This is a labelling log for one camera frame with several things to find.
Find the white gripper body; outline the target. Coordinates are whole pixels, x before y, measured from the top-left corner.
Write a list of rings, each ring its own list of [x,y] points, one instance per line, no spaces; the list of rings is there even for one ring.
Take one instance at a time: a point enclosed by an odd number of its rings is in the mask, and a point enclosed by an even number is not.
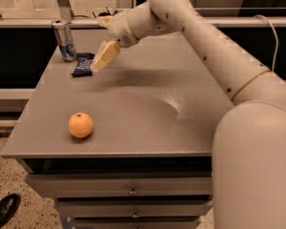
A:
[[[129,16],[128,10],[121,11],[112,17],[108,26],[109,37],[121,48],[129,48],[138,42],[131,29]]]

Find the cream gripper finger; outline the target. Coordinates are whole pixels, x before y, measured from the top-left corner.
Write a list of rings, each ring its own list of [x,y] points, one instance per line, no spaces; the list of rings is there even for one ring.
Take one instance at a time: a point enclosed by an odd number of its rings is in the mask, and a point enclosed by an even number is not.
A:
[[[93,73],[106,68],[120,54],[120,46],[115,41],[103,41],[91,65]]]
[[[108,27],[111,24],[112,16],[111,15],[98,16],[96,20],[101,27]]]

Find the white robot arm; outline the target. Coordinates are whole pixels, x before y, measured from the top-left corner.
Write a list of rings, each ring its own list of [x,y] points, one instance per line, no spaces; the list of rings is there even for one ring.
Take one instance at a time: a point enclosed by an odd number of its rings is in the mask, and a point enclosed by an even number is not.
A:
[[[208,23],[190,0],[148,0],[98,21],[110,39],[93,60],[94,72],[147,36],[184,36],[234,103],[213,140],[214,229],[286,229],[286,82]]]

